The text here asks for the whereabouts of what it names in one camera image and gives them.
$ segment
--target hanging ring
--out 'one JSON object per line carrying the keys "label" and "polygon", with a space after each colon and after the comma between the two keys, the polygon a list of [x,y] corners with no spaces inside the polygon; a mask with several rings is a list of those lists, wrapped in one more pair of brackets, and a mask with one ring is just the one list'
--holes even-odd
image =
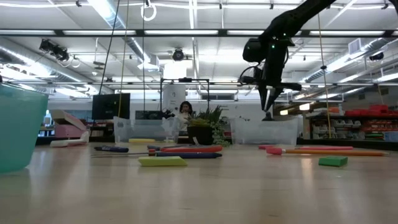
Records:
{"label": "hanging ring", "polygon": [[[152,13],[152,16],[151,16],[151,17],[146,17],[146,16],[144,15],[144,9],[147,9],[147,8],[150,8],[150,7],[153,8],[154,12]],[[151,21],[151,20],[155,19],[156,13],[157,13],[157,10],[156,10],[156,6],[154,6],[154,5],[150,5],[150,6],[141,6],[141,17],[142,17],[145,21]]]}

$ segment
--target woman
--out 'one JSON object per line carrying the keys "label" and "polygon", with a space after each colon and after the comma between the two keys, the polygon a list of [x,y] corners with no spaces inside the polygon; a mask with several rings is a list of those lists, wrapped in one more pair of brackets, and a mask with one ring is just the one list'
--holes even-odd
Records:
{"label": "woman", "polygon": [[188,118],[192,116],[192,105],[188,101],[184,101],[180,105],[180,131],[187,131]]}

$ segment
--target security camera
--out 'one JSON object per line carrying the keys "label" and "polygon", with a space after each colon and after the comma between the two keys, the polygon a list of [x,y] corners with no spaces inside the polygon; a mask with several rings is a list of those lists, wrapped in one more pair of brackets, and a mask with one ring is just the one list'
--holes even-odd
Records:
{"label": "security camera", "polygon": [[184,59],[184,53],[182,52],[182,49],[175,49],[173,53],[173,60],[176,62],[180,62]]}

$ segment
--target yellow sponge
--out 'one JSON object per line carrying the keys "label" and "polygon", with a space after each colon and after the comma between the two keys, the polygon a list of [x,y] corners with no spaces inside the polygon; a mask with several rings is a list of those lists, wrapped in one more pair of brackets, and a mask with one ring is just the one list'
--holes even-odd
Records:
{"label": "yellow sponge", "polygon": [[165,156],[165,157],[140,157],[138,161],[141,166],[186,166],[187,163],[179,156]]}
{"label": "yellow sponge", "polygon": [[155,139],[129,139],[129,143],[153,143]]}

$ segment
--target black hair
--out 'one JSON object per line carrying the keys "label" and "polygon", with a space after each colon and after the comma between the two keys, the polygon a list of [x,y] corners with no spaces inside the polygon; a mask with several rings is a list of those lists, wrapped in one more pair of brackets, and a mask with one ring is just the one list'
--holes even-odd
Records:
{"label": "black hair", "polygon": [[189,115],[192,115],[192,105],[191,105],[191,103],[188,102],[188,101],[184,101],[184,102],[181,103],[181,105],[180,105],[180,113],[182,113],[182,106],[183,106],[183,105],[188,105],[188,107],[189,107],[189,112],[188,112],[188,114],[189,114]]}

